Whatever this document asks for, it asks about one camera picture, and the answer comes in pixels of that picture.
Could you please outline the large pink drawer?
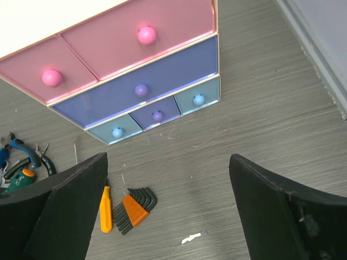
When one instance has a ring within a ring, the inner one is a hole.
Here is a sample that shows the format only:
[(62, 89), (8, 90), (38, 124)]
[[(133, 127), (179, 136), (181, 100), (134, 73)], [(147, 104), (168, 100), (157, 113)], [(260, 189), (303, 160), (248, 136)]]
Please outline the large pink drawer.
[(59, 34), (98, 80), (205, 37), (212, 1), (127, 1)]

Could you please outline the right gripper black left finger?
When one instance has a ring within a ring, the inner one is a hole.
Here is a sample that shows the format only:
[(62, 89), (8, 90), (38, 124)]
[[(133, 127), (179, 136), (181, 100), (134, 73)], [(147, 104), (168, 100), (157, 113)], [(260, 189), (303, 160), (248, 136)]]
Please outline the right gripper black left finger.
[(85, 259), (108, 176), (107, 153), (1, 194), (1, 259)]

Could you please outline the cream drawer cabinet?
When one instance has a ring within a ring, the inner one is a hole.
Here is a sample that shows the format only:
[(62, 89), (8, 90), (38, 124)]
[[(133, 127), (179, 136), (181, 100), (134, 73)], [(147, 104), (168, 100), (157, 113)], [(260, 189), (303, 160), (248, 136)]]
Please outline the cream drawer cabinet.
[(1, 1), (1, 79), (111, 145), (219, 102), (218, 2)]

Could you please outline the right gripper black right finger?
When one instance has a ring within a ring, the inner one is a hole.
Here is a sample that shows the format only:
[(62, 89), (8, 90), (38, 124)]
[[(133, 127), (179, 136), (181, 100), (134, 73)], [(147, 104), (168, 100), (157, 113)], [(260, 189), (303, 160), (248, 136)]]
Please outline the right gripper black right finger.
[(346, 198), (233, 154), (229, 175), (251, 259), (346, 259)]

